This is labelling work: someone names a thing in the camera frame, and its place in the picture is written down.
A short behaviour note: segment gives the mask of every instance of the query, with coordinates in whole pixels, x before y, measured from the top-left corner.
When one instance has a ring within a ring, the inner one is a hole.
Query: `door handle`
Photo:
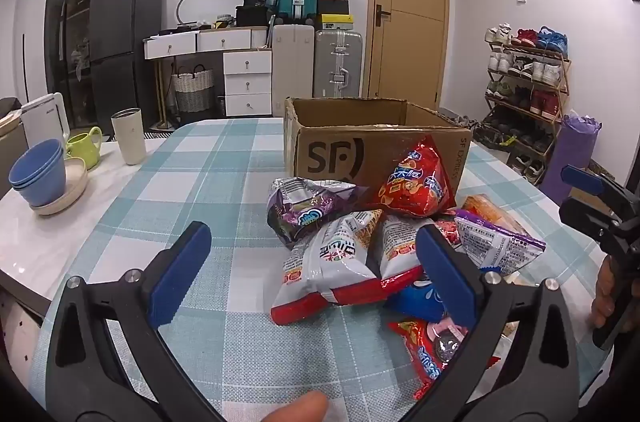
[[[382,15],[388,16],[391,18],[391,13],[382,10],[382,6],[380,4],[376,5],[376,27],[380,27],[382,25]]]

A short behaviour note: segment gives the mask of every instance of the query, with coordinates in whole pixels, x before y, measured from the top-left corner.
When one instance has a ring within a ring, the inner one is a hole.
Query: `beige plate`
[[[0,137],[8,134],[12,129],[18,126],[20,122],[20,110],[14,110],[0,119]]]
[[[84,188],[86,188],[86,183],[89,180],[84,160],[79,157],[67,158],[65,160],[65,171],[65,194],[50,204],[39,207],[30,206],[37,214],[47,216],[59,213],[63,209],[68,208],[82,195]]]

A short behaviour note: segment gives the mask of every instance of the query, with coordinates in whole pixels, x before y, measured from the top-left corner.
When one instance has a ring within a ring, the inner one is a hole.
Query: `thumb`
[[[322,422],[328,400],[320,391],[309,391],[291,404],[278,408],[262,422]]]

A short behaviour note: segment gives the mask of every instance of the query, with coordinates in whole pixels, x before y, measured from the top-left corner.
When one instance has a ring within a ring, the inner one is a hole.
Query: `blue gripper pad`
[[[599,176],[592,175],[571,165],[562,168],[560,178],[565,184],[578,188],[589,195],[598,196],[604,191],[604,186]]]
[[[456,325],[473,328],[484,297],[481,274],[473,262],[456,253],[435,225],[418,230],[415,252]]]
[[[151,328],[157,329],[158,326],[166,325],[174,319],[180,303],[209,256],[210,250],[209,226],[201,222],[191,222],[170,249],[161,251],[149,263],[146,271],[150,268],[156,271],[161,269],[162,265],[166,265],[148,296],[146,315]]]

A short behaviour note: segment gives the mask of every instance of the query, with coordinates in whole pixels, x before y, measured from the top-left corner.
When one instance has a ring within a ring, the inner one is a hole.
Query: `beige tumbler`
[[[142,130],[142,113],[139,108],[129,108],[111,116],[118,146],[124,162],[140,164],[146,157],[145,134]]]

